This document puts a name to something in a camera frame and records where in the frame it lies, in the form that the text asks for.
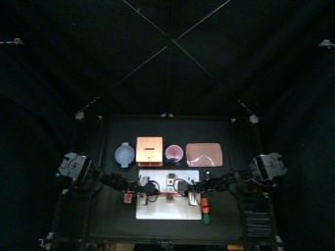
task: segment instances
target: copper square tray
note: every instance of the copper square tray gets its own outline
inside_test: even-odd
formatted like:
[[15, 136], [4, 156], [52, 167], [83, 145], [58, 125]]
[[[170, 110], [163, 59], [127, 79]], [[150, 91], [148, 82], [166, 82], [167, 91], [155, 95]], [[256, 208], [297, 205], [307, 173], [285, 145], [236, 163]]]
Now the copper square tray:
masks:
[[223, 165], [223, 150], [219, 143], [186, 145], [188, 167], [219, 167]]

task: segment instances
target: white board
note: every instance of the white board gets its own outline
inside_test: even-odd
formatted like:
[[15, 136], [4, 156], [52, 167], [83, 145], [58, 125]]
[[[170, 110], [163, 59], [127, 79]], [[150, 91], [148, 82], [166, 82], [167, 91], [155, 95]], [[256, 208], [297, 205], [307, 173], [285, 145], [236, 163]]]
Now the white board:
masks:
[[[187, 182], [199, 181], [196, 170], [140, 170], [140, 176], [148, 176], [160, 185], [160, 192], [167, 192], [168, 174], [183, 178]], [[174, 196], [172, 200], [160, 195], [158, 201], [146, 206], [146, 196], [138, 197], [136, 219], [139, 220], [202, 220], [200, 206], [190, 206], [188, 198]]]

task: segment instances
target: orange box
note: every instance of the orange box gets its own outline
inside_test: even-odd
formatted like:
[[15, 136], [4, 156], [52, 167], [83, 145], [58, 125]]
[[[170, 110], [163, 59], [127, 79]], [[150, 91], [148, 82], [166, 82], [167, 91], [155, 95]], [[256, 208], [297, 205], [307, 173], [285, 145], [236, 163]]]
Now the orange box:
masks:
[[163, 166], [163, 138], [138, 137], [136, 162], [139, 167]]

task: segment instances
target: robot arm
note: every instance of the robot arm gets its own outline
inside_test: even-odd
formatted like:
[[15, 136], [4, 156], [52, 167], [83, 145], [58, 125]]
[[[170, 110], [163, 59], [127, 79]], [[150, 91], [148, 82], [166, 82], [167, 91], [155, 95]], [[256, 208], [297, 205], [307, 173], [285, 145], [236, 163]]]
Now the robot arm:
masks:
[[[68, 153], [64, 156], [59, 173], [62, 176], [68, 177], [71, 183], [75, 185], [80, 185], [88, 179], [108, 185], [124, 193], [124, 203], [131, 203], [132, 194], [146, 194], [147, 198], [148, 196], [160, 195], [160, 186], [154, 180], [147, 180], [142, 184], [139, 181], [128, 181], [120, 174], [112, 173], [107, 175], [95, 167], [90, 157], [75, 153]], [[252, 159], [250, 168], [243, 171], [227, 173], [222, 177], [211, 177], [211, 173], [204, 171], [202, 181], [179, 182], [178, 192], [191, 191], [192, 193], [203, 193], [212, 190], [222, 192], [228, 190], [232, 183], [242, 180], [246, 182], [254, 181], [266, 186], [267, 181], [276, 176], [283, 176], [286, 173], [287, 169], [282, 162], [282, 156], [278, 153], [259, 155]]]
[[142, 185], [138, 181], [128, 181], [120, 174], [111, 173], [107, 175], [103, 170], [95, 167], [90, 157], [75, 153], [68, 153], [64, 156], [59, 173], [68, 177], [68, 184], [76, 186], [80, 186], [88, 179], [102, 182], [102, 184], [124, 193], [124, 203], [131, 203], [132, 194], [146, 194], [147, 197], [160, 194], [155, 181], [148, 180]]

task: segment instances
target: black ceiling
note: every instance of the black ceiling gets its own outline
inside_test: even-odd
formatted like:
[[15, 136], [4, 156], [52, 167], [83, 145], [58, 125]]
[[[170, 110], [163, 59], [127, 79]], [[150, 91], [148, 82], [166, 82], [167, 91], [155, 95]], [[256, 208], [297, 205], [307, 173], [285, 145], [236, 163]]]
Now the black ceiling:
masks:
[[2, 46], [2, 71], [30, 77], [70, 114], [102, 96], [120, 114], [242, 116], [240, 100], [262, 115], [314, 71], [335, 25], [327, 0], [3, 0], [0, 8], [0, 40], [26, 42]]

